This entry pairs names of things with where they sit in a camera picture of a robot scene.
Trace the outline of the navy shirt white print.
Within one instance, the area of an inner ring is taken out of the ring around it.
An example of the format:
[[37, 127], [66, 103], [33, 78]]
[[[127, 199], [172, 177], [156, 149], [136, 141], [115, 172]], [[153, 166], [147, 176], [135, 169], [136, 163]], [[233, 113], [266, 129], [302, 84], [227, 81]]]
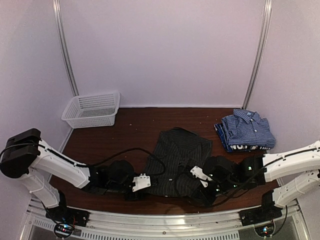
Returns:
[[225, 131], [223, 129], [223, 125], [221, 123], [215, 123], [214, 129], [221, 141], [221, 144], [224, 148], [224, 150], [227, 153], [235, 153], [235, 152], [251, 152], [251, 151], [268, 151], [271, 148], [259, 146], [259, 145], [228, 145], [227, 144], [227, 137], [225, 134]]

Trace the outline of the blue checkered shirt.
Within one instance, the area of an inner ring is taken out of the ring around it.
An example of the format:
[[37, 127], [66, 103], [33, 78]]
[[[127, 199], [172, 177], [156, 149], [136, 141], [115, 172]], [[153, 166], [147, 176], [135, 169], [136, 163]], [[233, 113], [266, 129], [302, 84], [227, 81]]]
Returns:
[[258, 112], [234, 109], [233, 114], [221, 119], [228, 145], [258, 146], [272, 149], [276, 138], [271, 133], [267, 118]]

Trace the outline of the dark pinstriped long sleeve shirt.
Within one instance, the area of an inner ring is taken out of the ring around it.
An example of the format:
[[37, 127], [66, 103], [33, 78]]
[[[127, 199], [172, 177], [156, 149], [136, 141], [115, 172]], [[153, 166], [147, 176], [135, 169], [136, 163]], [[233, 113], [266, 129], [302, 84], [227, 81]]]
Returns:
[[211, 156], [213, 142], [184, 128], [161, 131], [153, 151], [165, 165], [165, 173], [156, 176], [157, 185], [145, 189], [150, 195], [161, 197], [191, 197], [201, 186], [192, 178], [190, 170], [202, 167]]

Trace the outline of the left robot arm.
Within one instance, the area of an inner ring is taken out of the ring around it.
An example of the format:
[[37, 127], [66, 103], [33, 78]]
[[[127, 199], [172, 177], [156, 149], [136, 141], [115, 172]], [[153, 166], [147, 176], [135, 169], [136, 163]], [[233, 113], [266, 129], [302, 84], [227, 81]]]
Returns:
[[151, 177], [135, 173], [125, 160], [115, 161], [106, 168], [75, 161], [42, 140], [41, 132], [31, 128], [10, 137], [0, 153], [0, 171], [17, 179], [35, 195], [61, 222], [72, 218], [64, 194], [50, 185], [44, 173], [60, 178], [84, 192], [104, 195], [120, 192], [135, 197], [151, 186]]

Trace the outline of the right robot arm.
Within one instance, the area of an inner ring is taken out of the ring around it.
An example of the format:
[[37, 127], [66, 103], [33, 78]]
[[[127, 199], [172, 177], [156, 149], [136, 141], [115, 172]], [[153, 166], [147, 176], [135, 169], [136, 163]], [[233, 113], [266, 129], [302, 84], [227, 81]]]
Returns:
[[251, 190], [276, 179], [298, 174], [284, 186], [264, 195], [263, 205], [256, 210], [259, 220], [268, 220], [277, 208], [284, 208], [293, 199], [320, 183], [320, 142], [281, 153], [249, 156], [235, 163], [223, 156], [208, 157], [203, 166], [189, 171], [200, 180], [202, 189], [214, 199], [224, 193], [231, 199], [240, 190]]

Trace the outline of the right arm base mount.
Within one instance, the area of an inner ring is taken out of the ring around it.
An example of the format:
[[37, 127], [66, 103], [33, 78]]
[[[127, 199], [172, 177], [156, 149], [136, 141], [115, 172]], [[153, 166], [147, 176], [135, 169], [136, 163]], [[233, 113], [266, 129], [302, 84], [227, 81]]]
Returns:
[[239, 212], [242, 226], [256, 225], [282, 216], [282, 209], [274, 205], [259, 206]]

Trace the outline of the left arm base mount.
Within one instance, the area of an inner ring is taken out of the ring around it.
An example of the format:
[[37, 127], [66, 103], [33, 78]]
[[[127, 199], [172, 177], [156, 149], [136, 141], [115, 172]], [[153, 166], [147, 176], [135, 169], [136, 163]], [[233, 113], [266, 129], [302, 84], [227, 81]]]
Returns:
[[86, 227], [90, 213], [85, 210], [70, 207], [45, 208], [45, 216], [54, 223], [64, 223], [72, 226]]

